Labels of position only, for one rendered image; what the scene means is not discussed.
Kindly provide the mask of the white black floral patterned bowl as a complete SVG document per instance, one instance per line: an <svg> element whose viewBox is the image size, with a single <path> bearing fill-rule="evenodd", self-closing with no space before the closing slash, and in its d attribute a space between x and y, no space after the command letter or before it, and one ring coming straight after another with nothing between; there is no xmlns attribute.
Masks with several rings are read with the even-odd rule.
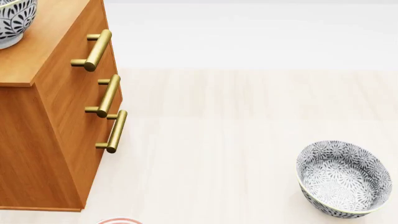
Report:
<svg viewBox="0 0 398 224"><path fill-rule="evenodd" d="M371 152L344 141L317 141L297 156L296 176L304 197L336 218L360 218L389 200L389 171Z"/></svg>
<svg viewBox="0 0 398 224"><path fill-rule="evenodd" d="M35 19L38 0L0 0L0 50L17 44Z"/></svg>

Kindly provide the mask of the wooden drawer cabinet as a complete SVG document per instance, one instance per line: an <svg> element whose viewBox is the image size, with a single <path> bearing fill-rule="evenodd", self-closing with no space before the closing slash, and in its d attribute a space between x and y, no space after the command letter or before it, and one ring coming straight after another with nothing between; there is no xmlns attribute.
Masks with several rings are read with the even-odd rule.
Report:
<svg viewBox="0 0 398 224"><path fill-rule="evenodd" d="M104 0L38 0L35 19L13 46L0 50L0 209L79 212L115 120L85 113L99 106L118 74L110 40L94 72L87 59L109 29ZM109 114L118 114L121 81Z"/></svg>

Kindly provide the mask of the red white striped plate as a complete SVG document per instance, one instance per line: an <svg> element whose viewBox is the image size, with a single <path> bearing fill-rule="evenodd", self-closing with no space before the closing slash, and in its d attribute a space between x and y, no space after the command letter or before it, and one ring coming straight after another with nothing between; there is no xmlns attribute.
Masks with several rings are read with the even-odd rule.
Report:
<svg viewBox="0 0 398 224"><path fill-rule="evenodd" d="M137 220L133 220L132 218L126 218L126 217L116 217L116 218L110 218L107 220L101 220L100 222L97 222L96 224L143 224Z"/></svg>

